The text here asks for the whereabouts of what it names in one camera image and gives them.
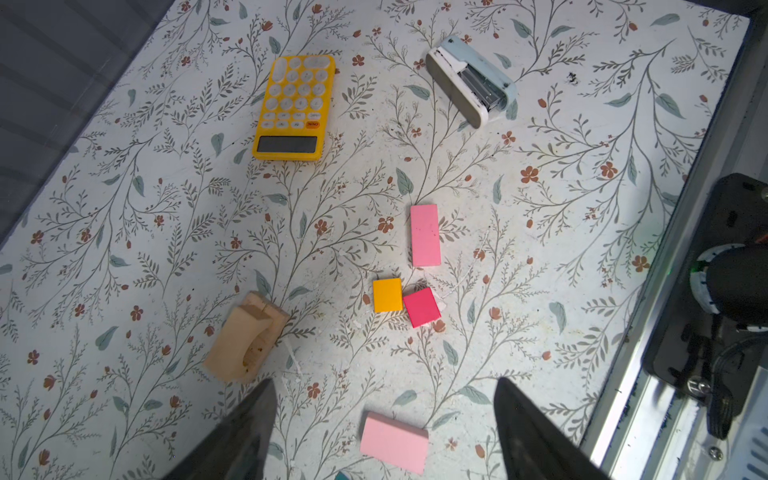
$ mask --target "light pink block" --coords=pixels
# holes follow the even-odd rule
[[[428,450],[429,433],[426,430],[369,412],[360,442],[363,455],[421,475]]]
[[[437,205],[411,207],[411,245],[413,266],[438,266],[441,263]]]
[[[437,308],[435,295],[431,288],[419,290],[402,298],[403,303],[408,309],[408,316],[411,317],[413,328],[422,326],[425,323],[434,322],[440,318],[440,310]]]

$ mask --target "table surface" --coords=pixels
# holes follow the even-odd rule
[[[249,290],[291,320],[260,374],[267,478],[401,478],[363,411],[429,430],[426,476],[502,478],[507,376],[572,441],[747,20],[684,2],[177,2],[0,252],[8,478],[160,478],[252,386],[203,359]],[[481,131],[429,77],[457,35],[517,82]],[[251,155],[279,55],[338,71],[323,158]],[[437,204],[442,265],[409,264]],[[372,281],[443,317],[375,315]]]

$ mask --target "leaf print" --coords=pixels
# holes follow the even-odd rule
[[[488,397],[485,396],[483,392],[480,390],[477,390],[475,387],[471,385],[467,385],[462,387],[461,390],[457,392],[459,395],[463,395],[470,399],[473,403],[478,403],[479,405],[491,405],[491,401],[488,400]]]
[[[413,402],[416,400],[416,392],[413,390],[406,390],[405,392],[401,393],[397,399],[392,403],[393,405],[400,405],[403,406],[407,403]]]
[[[475,322],[475,301],[472,301],[472,305],[469,306],[469,310],[467,310],[467,321],[470,323]]]
[[[216,156],[221,153],[221,145],[224,143],[224,134],[215,134],[210,138],[210,144],[213,145]]]
[[[141,178],[141,175],[137,175],[134,178],[134,188],[138,192],[139,195],[142,197],[144,196],[144,179]]]
[[[280,53],[280,42],[278,42],[274,37],[270,37],[270,48],[272,49],[272,53],[275,55]]]
[[[298,286],[298,287],[294,288],[294,289],[291,291],[290,295],[288,296],[288,300],[293,300],[293,299],[294,299],[294,298],[296,298],[297,296],[299,296],[299,295],[303,295],[303,294],[305,294],[305,293],[309,293],[309,292],[311,292],[311,291],[312,291],[312,290],[310,290],[310,289],[308,289],[308,288],[306,288],[306,287],[304,287],[304,286]]]
[[[266,453],[268,453],[269,455],[272,455],[278,460],[282,460],[283,456],[285,455],[285,452],[283,451],[283,447],[281,447],[280,445],[277,445],[275,442],[270,442],[270,446],[266,448]]]
[[[525,26],[524,23],[519,22],[514,18],[512,19],[512,23],[515,24],[515,31],[518,33],[518,35],[521,36],[521,38],[528,38],[531,36],[531,29]]]
[[[267,195],[266,197],[276,204],[280,204],[280,205],[288,204],[288,197],[286,197],[283,194],[271,194],[271,195]]]
[[[109,264],[112,266],[128,266],[131,265],[130,263],[125,263],[125,260],[121,259],[120,257],[116,257],[115,255],[109,256]]]
[[[437,420],[435,420],[434,423],[432,423],[432,430],[442,427],[446,423],[450,422],[451,420],[456,418],[459,413],[460,412],[456,411],[456,412],[448,412],[446,414],[440,415],[440,417]]]
[[[98,347],[99,350],[106,350],[109,346],[109,342],[112,340],[114,331],[117,329],[118,328],[116,326],[111,326],[109,327],[109,330],[99,335],[96,339],[96,347]]]
[[[515,120],[518,117],[518,99],[512,101],[507,107],[507,120]]]
[[[672,115],[678,118],[685,118],[680,114],[680,108],[677,106],[677,102],[667,94],[661,94],[656,97],[656,103],[659,104],[664,110],[670,112]]]
[[[650,24],[650,26],[654,25],[669,25],[670,23],[674,23],[680,20],[680,16],[677,13],[667,13],[666,15],[663,15],[656,20],[654,20],[654,23]]]
[[[493,203],[497,205],[502,201],[502,178],[504,178],[504,175],[501,175],[498,180],[493,183]]]
[[[611,107],[623,107],[629,103],[630,99],[632,99],[632,94],[626,93],[623,97],[617,98],[616,100],[607,101],[605,104],[610,105]]]
[[[306,233],[306,212],[301,214],[301,221],[299,222],[299,238],[304,238]]]
[[[397,171],[397,189],[400,191],[400,194],[407,195],[412,193],[413,182],[411,182],[411,179],[399,168],[396,168],[395,170]]]
[[[451,365],[458,364],[458,352],[448,343],[448,340],[442,341],[442,348],[445,350],[445,356],[448,358],[448,363]]]
[[[144,410],[155,410],[163,406],[160,400],[147,400],[144,404]]]
[[[119,396],[113,396],[112,401],[114,402],[114,407],[118,409],[120,413],[128,415],[128,404],[125,402],[125,400]]]
[[[502,63],[502,66],[506,68],[510,68],[512,66],[512,62],[509,61],[509,58],[505,55],[502,55],[500,53],[494,53],[498,57],[498,60]]]
[[[557,37],[558,35],[560,35],[562,32],[568,31],[568,30],[571,30],[571,29],[573,29],[573,27],[569,27],[567,25],[560,25],[555,30],[552,30],[552,33],[549,36],[554,38],[554,37]]]
[[[554,319],[558,322],[558,326],[560,327],[560,333],[563,333],[563,330],[565,330],[565,307],[560,302],[551,302],[549,304],[549,311],[554,313]]]
[[[240,162],[243,161],[243,155],[245,155],[245,152],[247,152],[248,149],[244,148],[243,150],[237,152],[237,155],[235,155],[235,158],[232,160],[236,165],[240,165]]]
[[[429,100],[429,90],[426,88],[419,87],[418,85],[406,85],[406,88],[409,88],[415,96],[422,100]]]
[[[256,270],[256,287],[264,296],[267,296],[272,291],[270,283],[266,281],[266,277],[261,274],[259,270]]]
[[[637,185],[637,167],[634,166],[634,155],[629,156],[629,170],[627,176],[633,185]]]

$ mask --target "calculator button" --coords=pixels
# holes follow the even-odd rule
[[[288,61],[280,57],[275,60],[275,66],[272,69],[272,81],[281,82],[286,76],[286,69],[288,68]]]

